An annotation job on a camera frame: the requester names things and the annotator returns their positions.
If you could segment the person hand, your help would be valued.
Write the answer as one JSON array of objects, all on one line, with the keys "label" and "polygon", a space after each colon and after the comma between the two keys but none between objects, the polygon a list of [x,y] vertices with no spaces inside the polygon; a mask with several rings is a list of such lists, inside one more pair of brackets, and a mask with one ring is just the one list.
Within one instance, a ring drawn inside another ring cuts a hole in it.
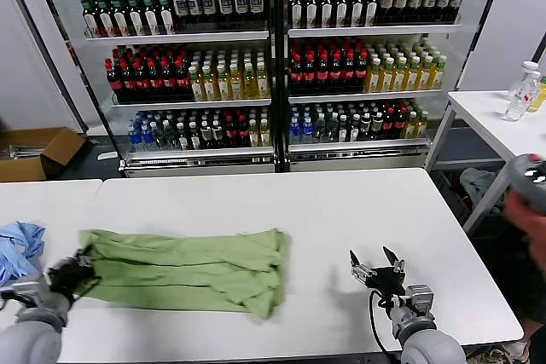
[{"label": "person hand", "polygon": [[505,215],[528,235],[534,257],[545,258],[545,216],[527,205],[515,189],[511,189],[507,195]]}]

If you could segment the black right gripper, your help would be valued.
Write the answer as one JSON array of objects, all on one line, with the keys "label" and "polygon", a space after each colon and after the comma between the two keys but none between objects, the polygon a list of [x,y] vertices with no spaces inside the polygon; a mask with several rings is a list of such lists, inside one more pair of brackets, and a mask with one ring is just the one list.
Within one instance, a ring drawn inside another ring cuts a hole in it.
[{"label": "black right gripper", "polygon": [[351,274],[356,280],[365,283],[366,287],[378,291],[382,297],[403,296],[405,294],[405,261],[399,259],[386,246],[383,247],[383,251],[391,267],[369,268],[359,262],[353,250],[349,250]]}]

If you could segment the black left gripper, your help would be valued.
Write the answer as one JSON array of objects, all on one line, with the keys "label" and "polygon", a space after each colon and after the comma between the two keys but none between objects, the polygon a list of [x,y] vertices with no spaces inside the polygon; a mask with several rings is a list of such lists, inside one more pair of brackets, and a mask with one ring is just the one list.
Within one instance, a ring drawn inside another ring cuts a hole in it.
[{"label": "black left gripper", "polygon": [[78,290],[89,285],[95,278],[93,268],[93,245],[78,249],[73,257],[68,257],[48,269],[49,289],[65,297],[72,297]]}]

